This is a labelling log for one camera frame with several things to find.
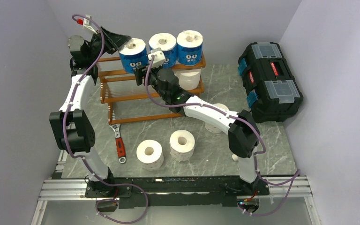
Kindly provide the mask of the blue roll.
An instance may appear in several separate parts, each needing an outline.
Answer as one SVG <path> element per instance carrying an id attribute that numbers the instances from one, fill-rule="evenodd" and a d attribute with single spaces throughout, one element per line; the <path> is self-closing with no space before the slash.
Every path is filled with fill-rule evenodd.
<path id="1" fill-rule="evenodd" d="M 203 36 L 195 30 L 184 30 L 178 34 L 177 59 L 185 66 L 194 66 L 202 59 Z"/>
<path id="2" fill-rule="evenodd" d="M 176 38 L 170 33 L 158 33 L 149 39 L 150 50 L 160 49 L 164 56 L 165 61 L 163 68 L 172 68 L 177 61 L 178 49 Z"/>
<path id="3" fill-rule="evenodd" d="M 139 38 L 132 38 L 119 50 L 119 56 L 124 70 L 133 73 L 137 66 L 146 66 L 149 63 L 146 43 Z"/>

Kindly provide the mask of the white roll sideways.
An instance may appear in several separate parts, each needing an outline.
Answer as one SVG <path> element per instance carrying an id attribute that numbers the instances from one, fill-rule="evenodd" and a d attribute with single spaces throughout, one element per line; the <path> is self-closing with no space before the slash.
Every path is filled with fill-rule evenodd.
<path id="1" fill-rule="evenodd" d="M 185 90 L 193 90 L 197 88 L 200 77 L 201 69 L 190 69 L 190 70 L 178 70 L 175 75 L 179 79 L 179 85 Z"/>

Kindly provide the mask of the orange wooden two-tier shelf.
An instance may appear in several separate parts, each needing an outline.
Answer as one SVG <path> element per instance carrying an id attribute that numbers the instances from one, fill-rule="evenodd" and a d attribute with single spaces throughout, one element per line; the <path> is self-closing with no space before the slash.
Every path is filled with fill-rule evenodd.
<path id="1" fill-rule="evenodd" d="M 118 102 L 147 99 L 144 87 L 136 85 L 135 76 L 127 73 L 124 69 L 103 71 L 105 63 L 120 63 L 120 57 L 100 58 L 98 60 L 98 77 L 100 79 L 100 102 L 108 105 L 108 124 L 132 123 L 149 120 L 159 120 L 181 117 L 178 113 L 166 113 L 151 116 L 118 118 L 114 107 Z"/>

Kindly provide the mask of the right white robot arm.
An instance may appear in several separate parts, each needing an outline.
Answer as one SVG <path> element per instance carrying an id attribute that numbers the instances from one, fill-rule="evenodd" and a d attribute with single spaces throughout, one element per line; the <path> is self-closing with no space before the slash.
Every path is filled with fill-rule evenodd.
<path id="1" fill-rule="evenodd" d="M 184 90 L 171 69 L 159 66 L 136 66 L 133 69 L 137 85 L 151 86 L 161 97 L 162 107 L 173 113 L 191 117 L 219 128 L 228 136 L 230 151 L 238 157 L 240 190 L 250 195 L 257 190 L 257 163 L 253 159 L 260 133 L 251 114 L 242 110 L 234 112 L 209 104 L 197 95 Z"/>

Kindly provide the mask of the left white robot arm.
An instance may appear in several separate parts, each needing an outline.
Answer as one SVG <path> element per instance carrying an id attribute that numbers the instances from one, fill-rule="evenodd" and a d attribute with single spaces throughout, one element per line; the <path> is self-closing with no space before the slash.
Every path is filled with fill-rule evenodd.
<path id="1" fill-rule="evenodd" d="M 105 197 L 116 190 L 113 174 L 102 161 L 94 145 L 95 131 L 84 106 L 97 83 L 96 63 L 104 53 L 114 54 L 131 37 L 112 33 L 101 27 L 86 41 L 79 35 L 71 36 L 67 45 L 70 50 L 71 87 L 62 107 L 49 115 L 49 122 L 58 148 L 83 163 L 88 171 L 89 185 Z"/>

